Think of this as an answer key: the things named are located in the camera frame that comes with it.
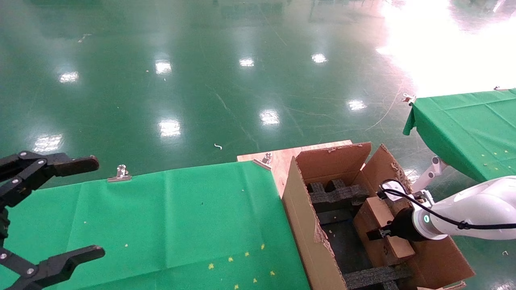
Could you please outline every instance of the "green epoxy floor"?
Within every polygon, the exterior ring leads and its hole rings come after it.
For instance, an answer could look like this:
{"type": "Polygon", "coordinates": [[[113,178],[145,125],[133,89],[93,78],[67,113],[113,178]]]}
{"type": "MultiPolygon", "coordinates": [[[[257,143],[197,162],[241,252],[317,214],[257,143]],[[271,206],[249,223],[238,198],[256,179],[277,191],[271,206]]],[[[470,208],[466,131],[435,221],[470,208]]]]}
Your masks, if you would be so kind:
{"type": "MultiPolygon", "coordinates": [[[[515,10],[510,0],[0,0],[0,155],[101,161],[57,186],[121,163],[143,174],[351,139],[385,143],[415,176],[433,154],[416,132],[402,135],[401,95],[516,86],[515,10]]],[[[448,168],[432,189],[440,199],[474,184],[448,168]]],[[[477,271],[469,289],[516,289],[514,242],[456,241],[477,271]]]]}

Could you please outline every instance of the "green table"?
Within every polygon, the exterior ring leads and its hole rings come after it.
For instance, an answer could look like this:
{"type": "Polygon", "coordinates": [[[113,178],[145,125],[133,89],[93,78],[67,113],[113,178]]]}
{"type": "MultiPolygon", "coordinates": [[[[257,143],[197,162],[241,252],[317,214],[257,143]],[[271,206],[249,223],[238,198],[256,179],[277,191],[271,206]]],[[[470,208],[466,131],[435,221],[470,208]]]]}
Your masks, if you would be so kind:
{"type": "Polygon", "coordinates": [[[310,289],[272,174],[252,162],[38,190],[9,218],[5,247],[33,263],[106,250],[52,289],[310,289]]]}
{"type": "Polygon", "coordinates": [[[516,175],[516,89],[417,99],[413,127],[428,148],[478,182],[516,175]]]}

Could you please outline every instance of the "open cardboard box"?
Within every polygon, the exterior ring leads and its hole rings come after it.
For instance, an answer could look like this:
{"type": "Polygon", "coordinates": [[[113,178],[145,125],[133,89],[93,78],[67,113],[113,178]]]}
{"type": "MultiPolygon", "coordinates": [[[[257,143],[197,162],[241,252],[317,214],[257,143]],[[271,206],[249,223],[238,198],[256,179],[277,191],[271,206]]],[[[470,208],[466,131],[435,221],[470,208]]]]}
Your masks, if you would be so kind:
{"type": "MultiPolygon", "coordinates": [[[[346,283],[337,266],[334,253],[313,209],[306,184],[342,179],[347,185],[362,185],[370,193],[364,206],[374,215],[374,222],[385,225],[408,203],[388,207],[377,199],[376,189],[386,179],[398,179],[410,188],[403,169],[385,146],[381,146],[364,165],[371,143],[358,143],[335,148],[302,151],[292,158],[283,193],[283,204],[292,232],[313,290],[345,290],[346,283]]],[[[365,235],[364,224],[354,221],[358,234],[365,235]]],[[[389,237],[364,247],[374,267],[393,265],[396,259],[405,262],[413,276],[401,281],[401,289],[425,287],[437,289],[474,276],[466,259],[450,237],[416,243],[389,237]]]]}

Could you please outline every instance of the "wooden platform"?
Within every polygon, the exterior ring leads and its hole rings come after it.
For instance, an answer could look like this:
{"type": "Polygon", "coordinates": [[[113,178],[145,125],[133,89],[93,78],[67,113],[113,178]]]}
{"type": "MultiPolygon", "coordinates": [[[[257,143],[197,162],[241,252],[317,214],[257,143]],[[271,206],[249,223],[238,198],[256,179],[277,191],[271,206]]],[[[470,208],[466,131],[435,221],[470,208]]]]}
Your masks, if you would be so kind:
{"type": "MultiPolygon", "coordinates": [[[[288,169],[290,167],[290,163],[292,157],[297,157],[301,151],[314,150],[314,149],[322,149],[322,148],[331,148],[352,144],[350,140],[331,142],[331,143],[323,143],[311,146],[303,146],[296,148],[288,148],[283,150],[271,151],[272,153],[272,161],[269,164],[272,167],[272,175],[274,176],[274,181],[276,182],[276,187],[278,188],[278,192],[280,193],[280,197],[283,196],[283,191],[285,190],[285,183],[287,181],[288,169]]],[[[247,155],[237,156],[237,161],[250,161],[253,159],[262,160],[265,156],[265,153],[254,153],[247,155]]]]}

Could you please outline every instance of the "cardboard box flap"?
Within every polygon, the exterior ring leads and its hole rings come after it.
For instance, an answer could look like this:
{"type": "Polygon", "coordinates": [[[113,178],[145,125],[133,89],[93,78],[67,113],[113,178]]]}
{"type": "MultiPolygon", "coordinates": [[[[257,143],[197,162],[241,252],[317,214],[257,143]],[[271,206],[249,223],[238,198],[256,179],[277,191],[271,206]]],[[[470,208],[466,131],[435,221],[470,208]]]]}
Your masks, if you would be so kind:
{"type": "Polygon", "coordinates": [[[403,168],[383,144],[376,150],[362,172],[374,191],[378,190],[378,186],[384,180],[397,179],[410,191],[409,194],[412,193],[410,180],[405,176],[403,168]]]}
{"type": "Polygon", "coordinates": [[[304,180],[358,172],[371,152],[371,143],[302,151],[296,158],[304,180]]]}
{"type": "Polygon", "coordinates": [[[344,278],[326,235],[320,228],[294,158],[282,201],[312,290],[345,290],[344,278]]]}
{"type": "Polygon", "coordinates": [[[408,260],[414,276],[408,288],[437,289],[475,275],[475,272],[450,237],[412,243],[416,255],[408,260]]]}

